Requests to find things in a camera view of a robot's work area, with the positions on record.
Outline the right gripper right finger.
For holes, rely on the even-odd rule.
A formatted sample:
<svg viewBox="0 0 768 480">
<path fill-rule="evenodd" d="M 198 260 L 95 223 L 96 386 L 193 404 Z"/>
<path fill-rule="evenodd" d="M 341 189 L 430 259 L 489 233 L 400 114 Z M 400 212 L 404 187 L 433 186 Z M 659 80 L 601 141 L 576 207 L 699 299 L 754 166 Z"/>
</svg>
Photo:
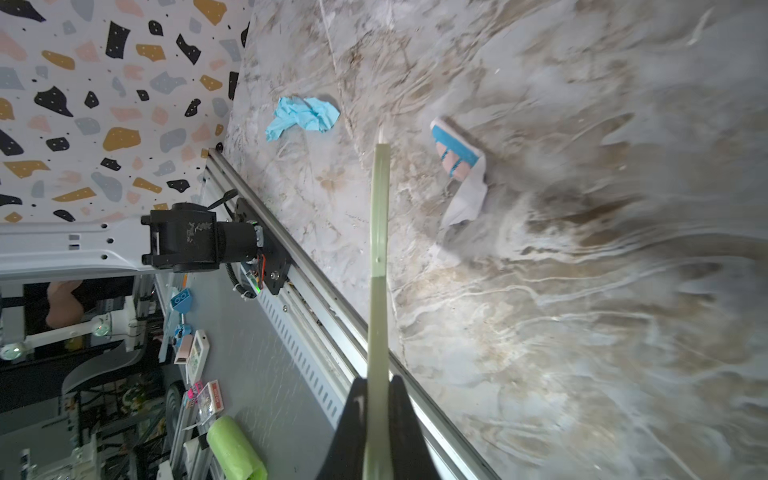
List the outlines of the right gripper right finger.
<svg viewBox="0 0 768 480">
<path fill-rule="evenodd" d="M 393 478 L 440 480 L 405 382 L 399 375 L 390 381 L 388 405 Z"/>
</svg>

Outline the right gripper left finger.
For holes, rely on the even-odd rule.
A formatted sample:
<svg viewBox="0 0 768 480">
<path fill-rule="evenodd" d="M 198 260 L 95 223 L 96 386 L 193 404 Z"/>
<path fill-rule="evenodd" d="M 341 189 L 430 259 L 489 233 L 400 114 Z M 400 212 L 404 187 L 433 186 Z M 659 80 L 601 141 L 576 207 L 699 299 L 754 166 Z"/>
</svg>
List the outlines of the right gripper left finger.
<svg viewBox="0 0 768 480">
<path fill-rule="evenodd" d="M 367 436 L 367 380 L 356 378 L 317 480 L 360 480 Z"/>
</svg>

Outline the green hand brush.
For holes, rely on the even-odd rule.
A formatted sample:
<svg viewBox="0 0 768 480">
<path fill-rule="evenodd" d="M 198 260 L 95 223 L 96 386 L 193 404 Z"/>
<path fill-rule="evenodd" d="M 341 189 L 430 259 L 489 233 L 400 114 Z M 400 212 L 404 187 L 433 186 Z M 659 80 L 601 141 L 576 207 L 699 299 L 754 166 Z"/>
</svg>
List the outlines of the green hand brush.
<svg viewBox="0 0 768 480">
<path fill-rule="evenodd" d="M 367 432 L 363 477 L 391 479 L 387 251 L 391 149 L 378 143 L 372 169 L 370 315 L 367 350 Z"/>
</svg>

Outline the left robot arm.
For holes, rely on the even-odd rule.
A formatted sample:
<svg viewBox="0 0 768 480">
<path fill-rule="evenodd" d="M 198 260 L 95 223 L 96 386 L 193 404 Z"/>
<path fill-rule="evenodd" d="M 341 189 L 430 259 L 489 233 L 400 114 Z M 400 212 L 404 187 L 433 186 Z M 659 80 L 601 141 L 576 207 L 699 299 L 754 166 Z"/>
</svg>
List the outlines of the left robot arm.
<svg viewBox="0 0 768 480">
<path fill-rule="evenodd" d="M 259 224 L 220 221 L 193 203 L 111 221 L 3 224 L 1 279 L 213 271 L 256 258 L 264 243 Z"/>
</svg>

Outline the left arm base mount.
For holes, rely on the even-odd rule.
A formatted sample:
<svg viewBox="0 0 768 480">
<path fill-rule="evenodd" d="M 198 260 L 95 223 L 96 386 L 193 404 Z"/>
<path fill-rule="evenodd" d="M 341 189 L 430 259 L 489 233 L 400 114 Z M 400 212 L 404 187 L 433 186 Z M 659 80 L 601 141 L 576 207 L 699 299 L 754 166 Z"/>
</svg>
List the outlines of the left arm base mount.
<svg viewBox="0 0 768 480">
<path fill-rule="evenodd" d="M 257 254 L 247 261 L 246 272 L 254 278 L 259 290 L 266 289 L 277 296 L 288 280 L 292 265 L 289 251 L 247 200 L 237 200 L 235 213 L 238 221 L 252 224 L 256 232 Z"/>
</svg>

